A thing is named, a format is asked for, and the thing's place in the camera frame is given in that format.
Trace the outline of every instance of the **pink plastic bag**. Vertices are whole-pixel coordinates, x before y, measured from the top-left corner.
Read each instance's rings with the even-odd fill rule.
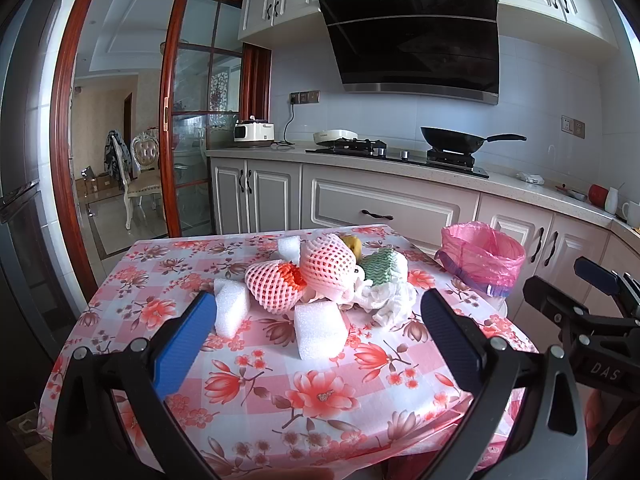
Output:
[[[518,279],[526,253],[516,240],[482,222],[442,229],[442,266],[471,288],[506,298]]]

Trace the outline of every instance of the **green sponge cloth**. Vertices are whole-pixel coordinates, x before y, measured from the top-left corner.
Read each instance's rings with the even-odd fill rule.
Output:
[[[395,263],[393,252],[391,247],[383,247],[373,254],[363,256],[358,264],[364,270],[365,279],[372,280],[373,285],[390,282]]]

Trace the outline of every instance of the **wok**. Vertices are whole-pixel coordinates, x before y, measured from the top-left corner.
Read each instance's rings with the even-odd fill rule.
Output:
[[[494,142],[494,140],[527,140],[527,137],[516,134],[501,134],[491,137],[478,137],[442,128],[429,128],[423,126],[422,136],[432,148],[446,152],[463,153],[469,155],[480,149],[484,142]]]

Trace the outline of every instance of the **floral tablecloth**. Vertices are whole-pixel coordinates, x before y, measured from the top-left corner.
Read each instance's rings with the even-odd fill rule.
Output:
[[[276,239],[354,234],[363,253],[393,247],[409,261],[418,289],[412,316],[386,332],[371,314],[344,314],[349,337],[328,360],[302,361],[293,314],[271,315],[257,303],[238,334],[210,333],[180,390],[166,398],[181,428],[220,476],[266,467],[324,465],[337,479],[398,454],[442,448],[471,402],[444,364],[420,318],[420,297],[436,287],[459,314],[487,336],[534,350],[526,336],[386,225],[140,241],[100,286],[78,319],[51,372],[40,403],[40,433],[52,438],[66,366],[77,346],[105,353],[150,338],[179,316],[213,279],[242,280],[246,268],[269,259]],[[498,426],[484,464],[495,460],[513,425],[520,392]],[[116,401],[140,460],[159,468],[124,395]]]

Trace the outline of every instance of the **white bottle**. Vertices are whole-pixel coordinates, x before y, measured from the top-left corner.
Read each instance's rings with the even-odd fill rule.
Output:
[[[618,210],[618,190],[615,187],[609,188],[609,194],[604,203],[604,211],[615,215]]]

